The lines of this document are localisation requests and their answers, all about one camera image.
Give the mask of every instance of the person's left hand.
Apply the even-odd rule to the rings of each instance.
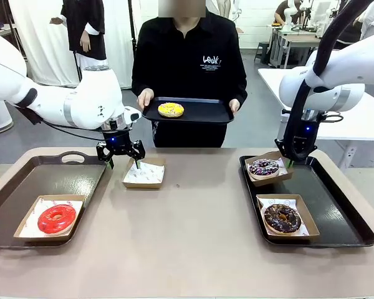
[[[83,31],[82,37],[80,38],[80,46],[86,53],[92,49],[90,46],[90,36],[86,30]]]
[[[235,98],[235,99],[233,99],[233,100],[230,101],[229,106],[230,106],[231,112],[235,115],[238,112],[239,107],[241,106],[241,104]]]

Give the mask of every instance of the metal tray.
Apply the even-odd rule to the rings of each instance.
[[[177,103],[184,107],[185,112],[178,118],[163,117],[158,107],[164,103]],[[234,120],[231,109],[220,100],[205,100],[201,98],[154,98],[150,106],[143,111],[143,116],[151,121],[175,121],[178,123],[202,123],[225,125]]]
[[[77,155],[84,161],[63,162],[63,158],[69,155]],[[69,242],[106,167],[107,164],[99,161],[96,156],[87,156],[75,151],[58,156],[31,158],[0,190],[0,248],[57,247]],[[68,240],[25,242],[13,237],[38,196],[60,194],[87,196]]]
[[[245,160],[251,157],[243,156],[239,161],[263,238],[268,243],[313,248],[374,246],[373,231],[317,159],[309,157],[303,163],[294,163],[294,176],[288,181],[255,187],[245,165]],[[257,194],[300,194],[320,236],[314,240],[269,240],[256,199]]]

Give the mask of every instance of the black shirt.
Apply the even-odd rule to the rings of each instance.
[[[105,21],[102,0],[64,0],[61,14],[67,18],[69,50],[97,60],[107,59],[105,53]],[[80,38],[89,23],[99,35],[90,37],[91,50],[84,52]]]
[[[294,24],[298,23],[299,18],[302,16],[303,11],[300,10],[300,3],[295,3],[295,7],[298,9],[297,14],[294,14],[292,17],[292,22]],[[279,14],[281,19],[285,22],[285,14],[284,11],[289,8],[288,0],[282,1],[279,7],[276,10],[276,14]]]
[[[246,74],[236,26],[206,11],[184,38],[172,18],[156,18],[140,31],[132,89],[151,88],[156,97],[210,98],[242,104]]]

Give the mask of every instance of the black stool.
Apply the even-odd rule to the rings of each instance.
[[[254,61],[257,58],[260,58],[261,63],[266,64],[265,58],[266,58],[266,54],[267,54],[267,50],[269,48],[269,45],[270,45],[269,42],[260,42],[259,43],[259,45],[257,46],[257,49],[256,49],[256,54],[255,54]],[[259,48],[262,48],[262,54],[258,54]]]

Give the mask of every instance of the grey floor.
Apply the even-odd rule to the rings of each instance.
[[[274,139],[279,131],[280,105],[260,78],[257,70],[267,67],[259,60],[253,61],[253,55],[244,54],[247,72],[248,99],[229,125],[224,147],[230,148],[269,148],[275,147]],[[374,87],[368,87],[374,96]],[[125,105],[136,107],[136,96],[130,91],[123,91]],[[14,120],[14,127],[0,134],[0,164],[13,163],[27,150],[41,146],[95,146],[96,141],[83,140],[55,131],[46,125],[33,126],[14,107],[9,107]],[[101,138],[99,133],[81,132],[89,137]],[[133,140],[140,139],[144,145],[153,147],[151,125],[141,119],[131,133]],[[343,153],[343,143],[318,141],[318,146],[336,163]],[[354,167],[374,167],[374,143],[363,143],[353,160]]]

